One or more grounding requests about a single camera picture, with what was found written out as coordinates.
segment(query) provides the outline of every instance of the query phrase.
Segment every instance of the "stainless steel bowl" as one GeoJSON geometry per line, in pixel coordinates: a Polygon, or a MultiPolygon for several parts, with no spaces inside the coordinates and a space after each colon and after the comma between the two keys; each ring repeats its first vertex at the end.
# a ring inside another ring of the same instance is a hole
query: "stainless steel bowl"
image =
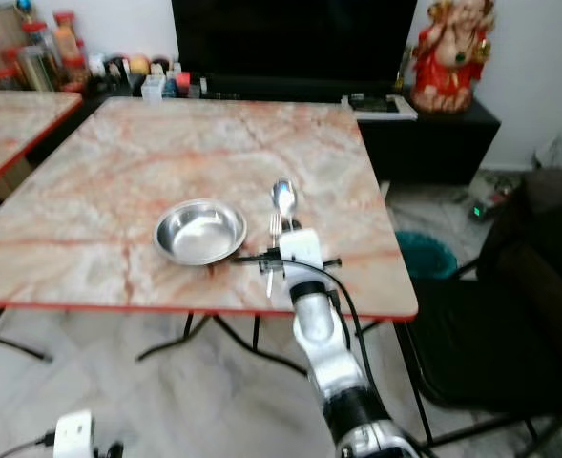
{"type": "Polygon", "coordinates": [[[227,258],[246,238],[246,219],[218,200],[189,200],[157,222],[154,245],[167,259],[183,265],[206,265],[227,258]]]}

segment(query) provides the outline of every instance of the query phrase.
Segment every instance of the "red lid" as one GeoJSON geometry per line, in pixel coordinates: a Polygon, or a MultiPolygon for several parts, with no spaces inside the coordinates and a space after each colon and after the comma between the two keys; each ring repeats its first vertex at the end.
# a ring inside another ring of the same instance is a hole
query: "red lid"
{"type": "Polygon", "coordinates": [[[17,69],[15,67],[7,67],[0,69],[0,79],[2,78],[12,78],[17,75],[17,69]]]}
{"type": "Polygon", "coordinates": [[[191,75],[189,72],[181,72],[177,75],[177,86],[182,91],[187,91],[189,89],[189,82],[191,75]]]}
{"type": "Polygon", "coordinates": [[[70,10],[56,11],[53,14],[53,18],[55,19],[55,22],[72,21],[74,19],[74,12],[70,10]]]}
{"type": "Polygon", "coordinates": [[[3,57],[3,60],[12,62],[15,59],[17,59],[17,54],[23,49],[24,47],[22,46],[18,46],[15,48],[7,48],[6,50],[1,51],[1,56],[3,57]]]}
{"type": "Polygon", "coordinates": [[[22,30],[27,33],[33,33],[35,31],[43,31],[48,27],[48,25],[43,21],[35,22],[23,22],[22,30]]]}
{"type": "Polygon", "coordinates": [[[83,67],[86,65],[86,58],[83,54],[77,57],[64,57],[62,63],[67,67],[83,67]]]}

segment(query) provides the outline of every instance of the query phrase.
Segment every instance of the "marble table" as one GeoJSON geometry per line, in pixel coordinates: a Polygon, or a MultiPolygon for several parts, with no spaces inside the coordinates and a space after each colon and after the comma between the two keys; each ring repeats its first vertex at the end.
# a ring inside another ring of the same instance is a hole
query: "marble table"
{"type": "Polygon", "coordinates": [[[152,245],[159,216],[218,198],[248,222],[242,254],[270,244],[269,189],[300,193],[358,313],[417,312],[393,228],[352,113],[337,105],[114,98],[0,208],[0,306],[292,312],[280,275],[272,299],[256,265],[174,265],[152,245]]]}
{"type": "Polygon", "coordinates": [[[0,91],[0,176],[81,103],[79,94],[0,91]]]}

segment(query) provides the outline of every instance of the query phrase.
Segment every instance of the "ganesha idol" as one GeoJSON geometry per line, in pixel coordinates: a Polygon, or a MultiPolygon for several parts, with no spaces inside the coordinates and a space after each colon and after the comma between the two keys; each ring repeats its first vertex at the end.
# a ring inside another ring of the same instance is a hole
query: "ganesha idol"
{"type": "Polygon", "coordinates": [[[419,35],[412,100],[427,112],[455,113],[471,102],[471,82],[489,59],[492,0],[457,0],[428,9],[433,24],[419,35]]]}

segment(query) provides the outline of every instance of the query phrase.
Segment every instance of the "black cabinet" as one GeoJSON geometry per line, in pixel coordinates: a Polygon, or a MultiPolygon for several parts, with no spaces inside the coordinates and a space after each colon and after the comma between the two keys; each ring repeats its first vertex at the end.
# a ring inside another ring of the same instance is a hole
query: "black cabinet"
{"type": "Polygon", "coordinates": [[[468,184],[501,123],[477,100],[462,114],[359,121],[379,181],[468,184]]]}

